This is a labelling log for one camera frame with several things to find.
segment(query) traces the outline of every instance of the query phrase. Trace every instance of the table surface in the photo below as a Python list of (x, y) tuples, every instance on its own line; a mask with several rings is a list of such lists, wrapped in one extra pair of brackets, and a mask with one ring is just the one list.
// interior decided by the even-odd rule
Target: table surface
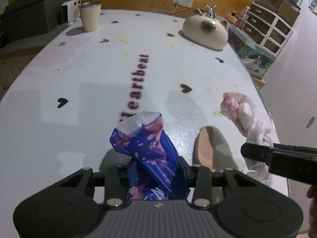
[[(31, 61), (0, 103), (3, 237), (17, 237), (12, 213), (23, 199), (82, 167), (99, 171), (128, 162), (109, 143), (124, 114), (161, 112), (165, 132), (190, 164), (199, 130), (213, 126), (215, 169), (245, 171), (240, 147), (246, 139), (219, 113), (223, 93), (236, 91), (253, 100), (256, 116), (271, 126), (273, 141), (279, 142), (229, 44), (216, 52), (192, 43), (180, 35), (184, 19), (174, 16), (101, 12), (98, 31), (84, 33), (80, 20), (63, 31)], [(146, 68), (138, 68), (140, 58), (148, 59), (143, 60)], [(181, 84), (192, 90), (183, 93)], [(140, 92), (140, 98), (132, 92)], [(68, 103), (58, 108), (60, 98)], [(287, 195), (286, 179), (274, 180), (272, 187)]]

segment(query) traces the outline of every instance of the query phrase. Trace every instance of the aquarium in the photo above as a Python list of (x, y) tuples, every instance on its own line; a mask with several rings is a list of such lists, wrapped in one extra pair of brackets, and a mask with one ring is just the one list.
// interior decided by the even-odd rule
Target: aquarium
[(255, 2), (278, 14), (291, 27), (294, 25), (301, 9), (292, 0), (256, 0)]

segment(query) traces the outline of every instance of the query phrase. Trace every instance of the paper cup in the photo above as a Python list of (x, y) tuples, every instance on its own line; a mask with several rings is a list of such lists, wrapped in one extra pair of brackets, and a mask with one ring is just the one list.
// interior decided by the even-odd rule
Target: paper cup
[(83, 3), (79, 6), (79, 10), (84, 31), (96, 31), (99, 27), (101, 2)]

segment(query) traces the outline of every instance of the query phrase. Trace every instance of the power cord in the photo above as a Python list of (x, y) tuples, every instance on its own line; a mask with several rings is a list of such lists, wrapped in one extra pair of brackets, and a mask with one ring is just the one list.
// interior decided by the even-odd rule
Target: power cord
[(174, 12), (175, 12), (177, 6), (179, 5), (179, 3), (180, 3), (179, 1), (176, 1), (176, 2), (175, 2), (176, 6), (175, 6), (175, 9), (174, 9), (174, 11), (172, 12), (171, 16), (173, 16), (173, 14), (174, 14)]
[(177, 13), (182, 13), (182, 12), (187, 12), (187, 11), (192, 11), (193, 9), (188, 9), (188, 10), (184, 10), (184, 11), (180, 11), (180, 12), (174, 12), (174, 14), (177, 14)]

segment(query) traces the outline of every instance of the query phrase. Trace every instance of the cabinet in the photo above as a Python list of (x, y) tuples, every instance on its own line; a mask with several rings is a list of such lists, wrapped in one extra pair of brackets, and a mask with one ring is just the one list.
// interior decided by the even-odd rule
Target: cabinet
[(279, 15), (253, 2), (243, 32), (260, 48), (277, 57), (293, 33)]

